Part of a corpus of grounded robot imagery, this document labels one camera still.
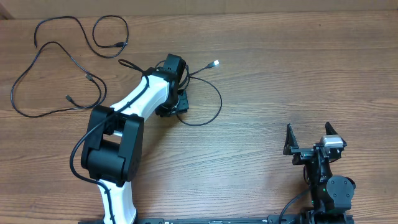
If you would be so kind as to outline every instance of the wood grain surface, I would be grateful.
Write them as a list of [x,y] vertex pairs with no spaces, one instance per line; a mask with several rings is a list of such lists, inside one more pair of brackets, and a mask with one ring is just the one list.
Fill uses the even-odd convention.
[[[95,20],[81,20],[87,33]],[[305,147],[319,141],[330,121],[348,143],[332,172],[357,183],[349,213],[356,223],[397,223],[397,11],[126,20],[131,36],[118,58],[147,68],[173,53],[191,70],[221,62],[198,74],[223,95],[215,121],[190,127],[152,115],[146,122],[133,190],[141,218],[279,213],[306,188],[302,167],[282,155],[286,124],[292,123]],[[90,112],[30,119],[11,107],[11,86],[37,52],[33,33],[38,22],[0,21],[0,223],[101,218],[97,186],[75,178],[68,166]],[[101,21],[96,30],[100,44],[123,41],[125,35],[123,23],[114,19]],[[140,74],[117,59],[95,56],[73,20],[50,21],[37,37],[39,46],[59,41],[77,62],[105,80],[105,106],[139,83]],[[111,54],[115,49],[99,51]],[[97,97],[90,84],[59,47],[50,45],[18,85],[17,106],[30,114],[65,108],[70,106],[66,94],[90,103]],[[209,85],[193,80],[187,91],[190,110],[184,119],[199,123],[216,113],[219,99]],[[75,164],[80,168],[79,158]],[[288,213],[308,202],[304,198]]]
[[397,10],[398,0],[0,0],[7,18]]

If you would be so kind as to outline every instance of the robotic arm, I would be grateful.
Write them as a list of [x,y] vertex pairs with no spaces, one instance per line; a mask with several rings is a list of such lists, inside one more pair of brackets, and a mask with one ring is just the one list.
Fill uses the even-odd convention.
[[[96,129],[85,141],[81,166],[88,170],[92,179],[106,185],[111,194],[112,203],[109,203],[105,190],[99,188],[105,209],[104,219],[99,223],[113,223],[109,206],[112,206],[117,224],[134,222],[137,212],[132,203],[131,181],[141,161],[144,121],[153,111],[160,116],[170,116],[188,110],[185,92],[178,92],[184,70],[185,61],[169,54],[163,67],[148,69],[144,72],[146,77],[143,73],[138,87],[125,99],[110,108],[96,106],[91,112],[88,131],[134,99],[149,81],[149,87],[132,105]],[[104,140],[103,134],[120,136],[120,144]]]

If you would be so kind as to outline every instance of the white robotic arm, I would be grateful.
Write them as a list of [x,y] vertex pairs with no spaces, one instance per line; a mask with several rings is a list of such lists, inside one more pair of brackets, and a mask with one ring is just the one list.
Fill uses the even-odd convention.
[[[170,83],[165,81],[163,78],[153,75],[148,76],[148,79],[150,83],[149,88],[129,108],[122,111],[123,114],[136,114],[146,120],[159,105],[167,100]],[[113,108],[115,111],[122,108],[127,102],[131,101],[144,89],[146,83],[147,81],[145,77],[143,77],[137,88],[128,94],[125,99],[112,105],[111,108]],[[123,136],[122,132],[119,131],[115,131],[113,134],[120,137]],[[111,206],[113,209],[115,222],[117,224],[132,224],[136,218],[137,210],[132,202],[131,182],[125,182],[122,187],[118,187],[115,183],[110,181],[102,179],[99,181],[104,183],[110,190],[112,200]],[[101,191],[105,209],[103,223],[112,224],[107,195],[105,194],[104,188],[101,186],[98,187]]]
[[[137,88],[123,100],[110,108],[97,106],[91,112],[88,131],[113,114],[112,119],[109,118],[107,123],[97,128],[85,140],[81,155],[82,167],[88,169],[92,179],[109,190],[108,192],[103,186],[98,186],[105,210],[105,216],[99,223],[134,222],[137,212],[132,202],[131,181],[141,161],[144,121],[154,111],[161,116],[167,116],[174,111],[180,102],[177,90],[184,69],[185,61],[169,54],[164,66],[152,68],[150,74],[143,75]],[[107,141],[103,139],[103,134],[120,136],[121,143]]]

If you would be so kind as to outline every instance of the black cable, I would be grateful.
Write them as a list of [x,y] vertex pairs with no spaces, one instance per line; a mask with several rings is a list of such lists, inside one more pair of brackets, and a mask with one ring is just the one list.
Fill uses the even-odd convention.
[[279,224],[282,224],[282,217],[284,216],[284,213],[286,212],[287,208],[289,206],[291,206],[294,202],[296,202],[298,199],[300,199],[301,197],[303,197],[304,195],[308,194],[308,192],[310,191],[310,189],[304,190],[302,193],[300,193],[299,195],[297,195],[296,197],[294,197],[285,207],[284,209],[281,211],[280,215],[279,215]]
[[132,68],[132,69],[137,70],[137,71],[139,71],[139,72],[141,72],[141,73],[144,72],[143,69],[141,69],[141,68],[138,67],[137,65],[134,65],[133,63],[129,62],[128,60],[119,59],[118,62],[119,62],[119,64],[121,64],[121,65],[123,65],[123,66],[125,66],[125,67],[127,67],[127,68]]
[[92,183],[92,184],[96,184],[101,186],[102,188],[104,188],[105,194],[108,198],[108,206],[109,206],[109,214],[111,215],[111,220],[113,224],[116,224],[116,221],[114,219],[114,214],[113,214],[113,209],[112,209],[112,199],[111,199],[111,195],[109,193],[109,189],[107,188],[107,186],[97,180],[93,180],[93,179],[89,179],[87,177],[83,177],[82,175],[80,175],[76,170],[75,170],[75,166],[73,165],[73,159],[75,158],[76,152],[78,150],[78,148],[80,147],[80,145],[86,140],[86,138],[91,135],[96,129],[98,129],[100,126],[104,125],[107,121],[109,121],[110,119],[112,119],[113,117],[115,117],[117,114],[119,114],[120,112],[124,111],[126,108],[128,108],[129,106],[131,106],[138,98],[140,98],[145,91],[149,88],[149,79],[148,76],[145,76],[146,78],[146,85],[144,87],[144,89],[136,96],[134,97],[131,101],[129,101],[128,103],[126,103],[126,105],[124,105],[122,108],[118,109],[117,111],[115,111],[113,114],[109,115],[108,117],[106,117],[104,120],[102,120],[100,123],[98,123],[93,129],[89,130],[83,137],[81,137],[81,139],[76,143],[75,147],[72,150],[72,153],[70,154],[70,159],[69,159],[69,166],[70,166],[70,170],[72,171],[73,175],[75,175],[77,178],[79,178],[80,180],[84,180],[86,182]]
[[[99,45],[99,44],[97,43],[97,41],[96,41],[95,38],[94,38],[94,30],[95,30],[95,27],[97,26],[97,24],[99,23],[99,21],[101,21],[102,19],[107,18],[107,17],[116,17],[116,18],[121,19],[121,20],[125,23],[125,25],[126,25],[127,36],[126,36],[126,40],[125,40],[124,42],[118,42],[118,43],[113,44],[113,45]],[[94,40],[95,45],[97,45],[98,47],[101,47],[101,48],[120,47],[119,52],[118,52],[117,54],[115,54],[115,55],[112,55],[112,56],[101,55],[100,53],[96,52],[96,51],[93,49],[93,47],[91,46],[90,42],[88,41],[88,38],[87,38],[87,35],[86,35],[86,32],[85,32],[83,26],[81,25],[80,21],[79,21],[76,17],[74,17],[74,16],[60,16],[60,17],[54,17],[54,18],[45,19],[45,20],[43,20],[43,21],[41,21],[41,22],[39,22],[39,23],[37,24],[36,29],[35,29],[35,34],[34,34],[34,45],[35,45],[36,48],[37,48],[36,33],[37,33],[37,30],[39,29],[40,25],[42,25],[44,22],[51,21],[51,20],[55,20],[55,19],[74,19],[74,20],[76,20],[77,23],[79,23],[79,26],[80,26],[81,30],[83,31],[83,34],[84,34],[84,36],[85,36],[86,42],[87,42],[87,44],[88,44],[88,47],[91,49],[92,52],[94,52],[94,54],[96,54],[96,55],[98,55],[98,56],[100,56],[100,57],[103,57],[103,58],[114,58],[114,57],[117,57],[117,56],[124,50],[124,48],[127,46],[127,43],[128,43],[128,41],[129,41],[129,26],[128,26],[127,22],[126,22],[122,17],[120,17],[120,16],[115,16],[115,15],[101,16],[101,17],[95,22],[95,24],[94,24],[94,26],[93,26],[92,35],[93,35],[93,40]]]
[[[157,68],[162,62],[165,62],[165,60],[160,61],[158,64],[156,64],[155,68]],[[208,124],[208,123],[214,121],[214,120],[218,117],[218,115],[220,114],[221,109],[222,109],[222,107],[223,107],[223,98],[221,97],[220,91],[218,91],[217,87],[215,87],[215,86],[214,86],[213,84],[211,84],[209,81],[206,81],[206,80],[204,80],[204,79],[201,79],[201,78],[197,78],[197,77],[193,77],[193,76],[192,76],[192,75],[194,75],[194,74],[196,74],[196,73],[199,73],[199,72],[201,72],[201,71],[203,71],[203,70],[205,70],[205,69],[213,68],[215,65],[216,65],[216,64],[215,64],[214,62],[209,63],[207,66],[205,66],[205,67],[203,67],[203,68],[201,68],[201,69],[199,69],[199,70],[197,70],[197,71],[195,71],[195,72],[193,72],[193,73],[189,73],[189,66],[188,66],[188,65],[185,65],[185,69],[186,69],[186,71],[187,71],[187,74],[186,74],[184,80],[179,84],[178,87],[181,88],[181,87],[184,86],[185,83],[187,83],[187,84],[185,85],[185,87],[183,88],[183,90],[185,91],[185,90],[187,89],[189,83],[190,83],[190,79],[191,79],[191,78],[196,79],[196,80],[203,81],[203,82],[209,84],[211,87],[213,87],[213,88],[217,91],[218,96],[220,97],[220,108],[218,109],[218,111],[217,111],[217,113],[214,115],[214,117],[212,117],[209,121],[204,122],[204,123],[201,123],[201,124],[190,124],[190,123],[187,123],[187,122],[185,122],[183,119],[181,119],[181,117],[180,117],[178,114],[176,114],[178,120],[181,121],[181,123],[186,124],[186,125],[188,125],[188,126],[203,126],[203,125],[206,125],[206,124]]]
[[[86,78],[89,79],[89,81],[93,82],[93,83],[97,86],[98,91],[99,91],[99,97],[98,97],[98,99],[97,99],[93,104],[91,104],[91,105],[89,105],[89,106],[80,106],[80,105],[76,104],[76,103],[74,102],[74,100],[73,100],[69,95],[67,95],[67,96],[66,96],[67,100],[68,100],[70,103],[72,103],[73,105],[75,105],[76,107],[74,107],[74,108],[59,109],[59,110],[53,110],[53,111],[50,111],[50,112],[47,112],[47,113],[43,113],[43,114],[39,114],[39,115],[28,115],[28,114],[23,113],[23,112],[20,111],[19,109],[17,109],[17,107],[16,107],[16,105],[15,105],[15,102],[14,102],[14,89],[15,89],[15,86],[19,83],[19,81],[20,81],[20,80],[29,72],[29,70],[33,67],[33,65],[34,65],[34,63],[36,62],[36,60],[38,59],[40,53],[43,51],[43,48],[44,48],[45,46],[47,46],[48,44],[57,44],[58,46],[60,46],[61,49],[70,57],[70,59],[71,59],[80,69],[82,69],[82,70],[86,73]],[[93,77],[96,78],[96,79],[98,79],[98,80],[104,85],[104,95],[103,95],[103,96],[102,96],[102,91],[101,91],[100,86],[94,81]],[[58,42],[55,42],[55,41],[50,41],[50,42],[45,43],[45,44],[40,48],[40,50],[37,52],[35,58],[33,59],[33,62],[31,63],[31,65],[30,65],[30,66],[17,78],[17,80],[16,80],[16,81],[14,82],[14,84],[12,85],[12,88],[11,88],[11,105],[12,105],[12,107],[15,109],[16,112],[18,112],[19,114],[21,114],[21,115],[23,115],[23,116],[25,116],[25,117],[28,117],[28,118],[40,118],[40,117],[43,117],[43,116],[46,116],[46,115],[49,115],[49,114],[52,114],[52,113],[56,113],[56,112],[61,112],[61,111],[82,110],[82,109],[90,109],[90,108],[93,108],[93,107],[96,106],[96,105],[100,105],[100,104],[105,100],[105,98],[106,98],[106,93],[107,93],[106,84],[105,84],[105,82],[104,82],[102,79],[100,79],[100,77],[97,77],[96,75],[93,75],[92,73],[90,73],[89,71],[87,71],[86,69],[84,69],[81,65],[79,65],[79,63],[77,63],[77,61],[67,52],[67,50],[65,50],[65,49],[62,47],[61,44],[59,44]]]

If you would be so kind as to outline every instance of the cable connector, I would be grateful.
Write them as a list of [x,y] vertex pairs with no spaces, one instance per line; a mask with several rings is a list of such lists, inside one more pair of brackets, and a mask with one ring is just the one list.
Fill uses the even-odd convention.
[[94,81],[94,80],[93,80],[93,77],[92,77],[91,75],[89,75],[89,74],[86,74],[86,78],[87,78],[88,80],[90,80],[90,81]]
[[66,95],[65,98],[66,98],[69,102],[71,102],[71,103],[73,102],[73,99],[72,99],[72,97],[70,97],[70,95]]
[[124,42],[118,42],[114,45],[115,47],[123,47],[124,46]]
[[220,62],[215,60],[214,62],[209,63],[206,68],[213,68],[214,66],[218,65]]

